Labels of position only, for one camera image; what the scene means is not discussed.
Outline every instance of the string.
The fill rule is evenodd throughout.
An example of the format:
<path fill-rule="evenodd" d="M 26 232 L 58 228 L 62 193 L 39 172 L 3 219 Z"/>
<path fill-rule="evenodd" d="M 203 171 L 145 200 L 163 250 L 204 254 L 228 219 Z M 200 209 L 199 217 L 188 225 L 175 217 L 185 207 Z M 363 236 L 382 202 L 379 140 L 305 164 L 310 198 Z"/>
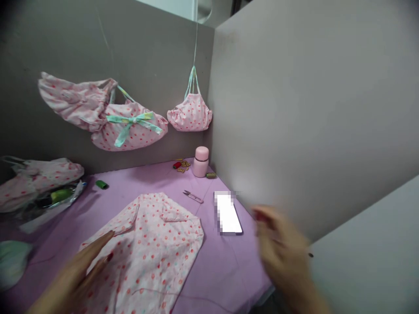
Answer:
<path fill-rule="evenodd" d="M 198 44 L 198 22 L 196 22 L 196 32 L 195 32 L 195 52 L 193 53 L 193 69 L 195 68 L 195 59 L 196 59 L 196 47 Z M 195 71 L 192 75 L 192 94 L 195 93 Z"/>
<path fill-rule="evenodd" d="M 227 313 L 234 314 L 234 312 L 229 311 L 228 309 L 226 309 L 225 307 L 223 307 L 221 304 L 218 304 L 217 302 L 214 302 L 214 301 L 212 301 L 210 299 L 207 299 L 207 298 L 204 298 L 204 297 L 190 297 L 190 296 L 186 296 L 186 295 L 183 295 L 183 294 L 174 294 L 174 293 L 170 293 L 170 292 L 161 292 L 161 291 L 158 291 L 158 290 L 148 289 L 148 288 L 140 288 L 140 289 L 137 289 L 131 295 L 134 295 L 134 293 L 136 293 L 136 292 L 138 292 L 140 290 L 147 290 L 147 291 L 157 292 L 157 293 L 160 293 L 160 294 L 174 295 L 174 296 L 177 296 L 177 297 L 185 297 L 185 298 L 188 298 L 188 299 L 208 301 L 208 302 L 211 302 L 212 304 L 215 304 L 215 305 L 219 306 L 220 308 L 222 308 Z"/>

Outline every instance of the purple table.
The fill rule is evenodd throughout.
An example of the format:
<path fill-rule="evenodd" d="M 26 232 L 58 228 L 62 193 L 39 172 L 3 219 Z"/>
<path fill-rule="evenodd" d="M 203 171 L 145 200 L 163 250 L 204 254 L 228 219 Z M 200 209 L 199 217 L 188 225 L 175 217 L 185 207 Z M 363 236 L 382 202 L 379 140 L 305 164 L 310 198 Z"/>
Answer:
<path fill-rule="evenodd" d="M 201 218 L 204 242 L 178 297 L 173 314 L 247 313 L 271 283 L 258 258 L 254 221 L 234 201 L 243 227 L 241 236 L 220 236 L 214 222 L 214 191 L 228 191 L 218 178 L 196 178 L 172 169 L 174 162 L 96 174 L 80 198 L 49 226 L 32 236 L 14 233 L 13 239 L 35 245 L 35 253 L 20 282 L 2 297 L 24 312 L 39 297 L 56 273 L 89 238 L 139 194 L 164 192 Z M 96 180 L 108 190 L 95 186 Z M 182 192 L 188 190 L 204 200 L 199 204 Z"/>

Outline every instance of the pink cloth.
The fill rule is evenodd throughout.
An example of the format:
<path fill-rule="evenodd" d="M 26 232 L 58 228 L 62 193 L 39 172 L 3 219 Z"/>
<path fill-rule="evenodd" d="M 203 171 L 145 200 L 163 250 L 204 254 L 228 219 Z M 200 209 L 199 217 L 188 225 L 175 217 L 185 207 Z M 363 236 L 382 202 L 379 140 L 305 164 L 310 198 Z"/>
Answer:
<path fill-rule="evenodd" d="M 84 175 L 84 168 L 67 158 L 52 161 L 13 159 L 16 176 L 0 185 L 0 212 L 12 212 L 39 194 L 73 182 Z"/>
<path fill-rule="evenodd" d="M 200 219 L 164 193 L 140 195 L 95 235 L 115 236 L 88 269 L 114 253 L 79 313 L 169 314 L 203 242 Z"/>
<path fill-rule="evenodd" d="M 143 113 L 152 112 L 137 102 L 127 100 L 125 104 L 113 104 L 111 95 L 118 83 L 113 79 L 97 82 L 75 84 L 56 78 L 45 72 L 38 82 L 41 97 L 56 114 L 83 130 L 93 132 L 91 139 L 94 145 L 107 151 L 134 150 L 146 147 L 161 139 L 168 131 L 168 122 L 161 115 L 154 114 L 150 123 L 160 127 L 157 134 L 140 124 L 134 124 L 124 144 L 115 146 L 115 140 L 127 125 L 110 123 L 107 115 L 132 118 Z"/>
<path fill-rule="evenodd" d="M 185 101 L 167 112 L 167 119 L 181 132 L 205 131 L 210 126 L 213 112 L 208 109 L 201 94 L 188 94 Z"/>

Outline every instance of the smartphone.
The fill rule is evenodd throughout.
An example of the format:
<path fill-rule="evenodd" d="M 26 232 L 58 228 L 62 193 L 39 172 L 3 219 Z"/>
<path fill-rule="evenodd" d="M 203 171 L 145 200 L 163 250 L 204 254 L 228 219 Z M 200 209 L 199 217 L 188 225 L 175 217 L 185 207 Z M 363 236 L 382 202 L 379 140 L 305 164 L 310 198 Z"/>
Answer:
<path fill-rule="evenodd" d="M 220 234 L 240 236 L 243 234 L 239 217 L 234 206 L 235 195 L 230 191 L 215 191 L 215 218 Z"/>

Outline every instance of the ribbon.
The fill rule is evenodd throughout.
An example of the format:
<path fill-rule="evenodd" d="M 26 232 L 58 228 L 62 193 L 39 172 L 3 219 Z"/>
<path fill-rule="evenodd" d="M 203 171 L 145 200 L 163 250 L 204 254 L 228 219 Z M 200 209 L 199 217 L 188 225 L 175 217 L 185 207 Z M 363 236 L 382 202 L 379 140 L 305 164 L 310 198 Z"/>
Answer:
<path fill-rule="evenodd" d="M 156 132 L 157 134 L 160 134 L 163 131 L 161 128 L 146 121 L 146 120 L 151 120 L 153 118 L 154 118 L 153 113 L 143 113 L 134 118 L 125 118 L 121 116 L 106 116 L 106 119 L 108 120 L 108 122 L 111 122 L 111 123 L 128 123 L 127 126 L 122 129 L 121 133 L 119 133 L 118 138 L 115 140 L 115 146 L 116 147 L 122 146 L 122 144 L 127 139 L 128 135 L 130 134 L 130 128 L 136 123 L 142 125 L 143 127 L 149 130 Z"/>

